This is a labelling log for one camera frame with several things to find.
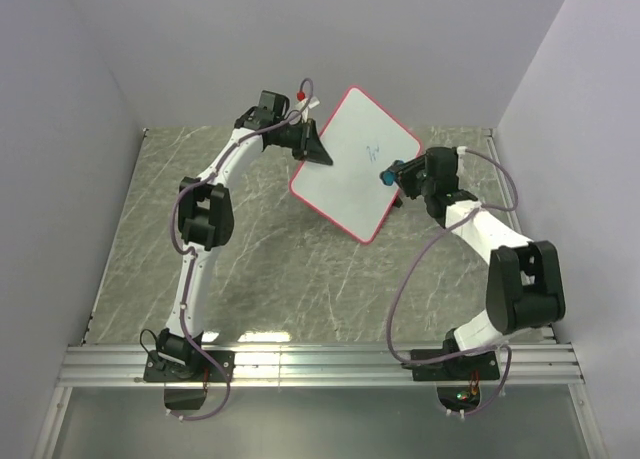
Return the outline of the red framed whiteboard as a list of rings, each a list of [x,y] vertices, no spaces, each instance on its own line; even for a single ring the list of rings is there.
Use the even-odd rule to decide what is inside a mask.
[[[373,241],[398,195],[380,174],[421,153],[420,141],[358,86],[349,88],[320,132],[333,164],[305,162],[289,183],[294,197],[362,244]]]

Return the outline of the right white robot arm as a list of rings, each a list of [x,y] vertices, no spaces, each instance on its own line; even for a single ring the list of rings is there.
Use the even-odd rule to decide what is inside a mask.
[[[504,346],[517,332],[555,323],[566,314],[556,247],[516,232],[494,215],[497,211],[512,212],[519,204],[511,175],[504,176],[511,191],[507,206],[483,202],[461,188],[459,172],[471,152],[462,146],[432,147],[410,161],[394,161],[379,175],[384,185],[397,186],[407,198],[422,198],[427,214],[439,225],[439,232],[419,252],[420,257],[452,234],[488,266],[483,310],[453,330],[442,354],[399,360],[406,367],[441,363],[444,372],[455,379],[475,369],[477,355]]]

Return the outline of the blue whiteboard eraser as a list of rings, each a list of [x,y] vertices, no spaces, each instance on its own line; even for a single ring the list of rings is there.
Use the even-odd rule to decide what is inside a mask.
[[[396,174],[391,170],[384,170],[380,173],[380,180],[385,186],[392,186],[396,181]]]

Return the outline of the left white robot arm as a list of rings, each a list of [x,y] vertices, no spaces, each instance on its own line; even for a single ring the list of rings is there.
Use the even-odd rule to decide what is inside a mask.
[[[285,95],[262,91],[256,106],[236,119],[231,136],[213,162],[198,176],[185,177],[170,213],[170,240],[182,256],[178,289],[169,319],[156,342],[158,355],[180,381],[202,369],[203,326],[199,307],[222,248],[230,241],[235,220],[231,190],[269,146],[291,151],[294,159],[324,166],[333,160],[322,146],[309,111],[319,104],[305,79],[298,103]]]

